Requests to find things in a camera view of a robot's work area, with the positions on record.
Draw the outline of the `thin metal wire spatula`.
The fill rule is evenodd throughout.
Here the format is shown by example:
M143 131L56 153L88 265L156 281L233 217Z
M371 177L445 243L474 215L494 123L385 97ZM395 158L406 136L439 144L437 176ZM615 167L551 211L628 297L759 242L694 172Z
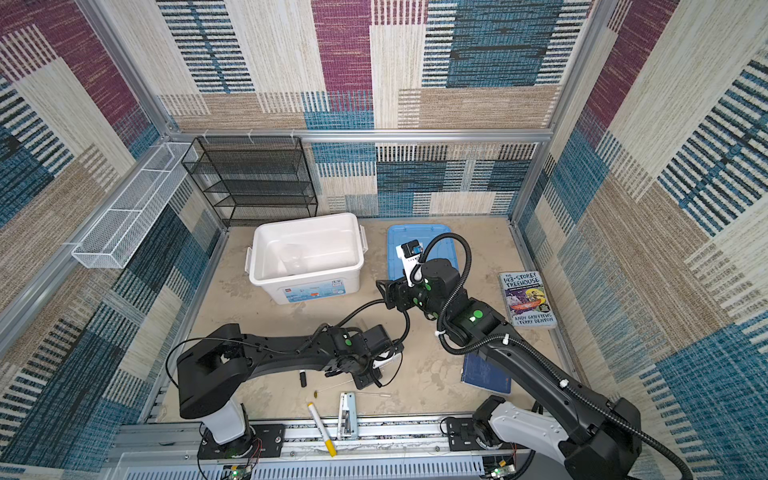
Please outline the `thin metal wire spatula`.
M343 394L354 394L354 395L367 395L372 397L379 397L379 398L391 398L392 394L388 392L372 392L372 391L359 391L359 390L332 390L332 389L322 389L322 390L314 390L312 393L312 399L319 399L320 397L329 397L332 395L343 395Z

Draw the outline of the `white plastic storage bin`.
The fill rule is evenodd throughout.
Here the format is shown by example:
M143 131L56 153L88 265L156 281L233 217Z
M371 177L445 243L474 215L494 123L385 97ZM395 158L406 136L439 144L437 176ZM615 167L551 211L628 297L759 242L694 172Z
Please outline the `white plastic storage bin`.
M299 244L307 271L289 275L278 256L283 244ZM266 223L246 251L250 283L279 305L354 294L360 288L366 231L352 213Z

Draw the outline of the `clear plastic beaker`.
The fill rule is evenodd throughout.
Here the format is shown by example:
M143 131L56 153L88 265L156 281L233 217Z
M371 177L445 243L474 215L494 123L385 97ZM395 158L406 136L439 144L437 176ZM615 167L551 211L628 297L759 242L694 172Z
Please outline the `clear plastic beaker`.
M301 245L283 244L278 248L278 256L289 275L298 275L307 271L307 264Z

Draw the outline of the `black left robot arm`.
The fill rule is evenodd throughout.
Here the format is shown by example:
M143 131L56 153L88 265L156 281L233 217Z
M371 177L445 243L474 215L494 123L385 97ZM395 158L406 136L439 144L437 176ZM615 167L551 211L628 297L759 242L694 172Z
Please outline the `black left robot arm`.
M377 361L401 353L403 341L376 325L366 331L323 324L308 336L264 337L226 324L191 343L177 359L179 414L201 420L229 402L241 384L289 371L349 374L363 389L380 385Z

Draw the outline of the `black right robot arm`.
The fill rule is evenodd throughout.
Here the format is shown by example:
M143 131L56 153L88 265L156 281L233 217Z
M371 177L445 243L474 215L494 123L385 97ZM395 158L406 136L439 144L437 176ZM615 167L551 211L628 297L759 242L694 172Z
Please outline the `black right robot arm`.
M574 479L627 478L642 444L607 416L615 413L637 427L635 407L626 400L611 402L533 348L501 313L467 294L449 261L430 260L420 272L419 282L404 277L377 281L387 308L419 308L456 347L477 344L481 359L505 371L544 410L526 411L499 396L489 397L472 417L481 447L526 447L563 464Z

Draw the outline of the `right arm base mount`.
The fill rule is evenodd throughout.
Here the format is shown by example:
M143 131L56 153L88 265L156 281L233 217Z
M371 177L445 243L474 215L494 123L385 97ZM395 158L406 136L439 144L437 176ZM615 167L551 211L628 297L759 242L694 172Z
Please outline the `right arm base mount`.
M502 441L492 430L490 418L493 411L506 400L498 395L489 396L470 417L446 416L439 428L447 438L451 452L480 450L512 450L526 446Z

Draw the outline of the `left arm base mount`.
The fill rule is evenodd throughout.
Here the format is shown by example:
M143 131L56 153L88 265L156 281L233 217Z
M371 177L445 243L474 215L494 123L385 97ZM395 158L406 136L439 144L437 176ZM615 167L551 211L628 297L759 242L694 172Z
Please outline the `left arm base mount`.
M277 458L283 448L284 424L252 424L245 435L227 443L217 443L207 427L198 448L199 460L254 460Z

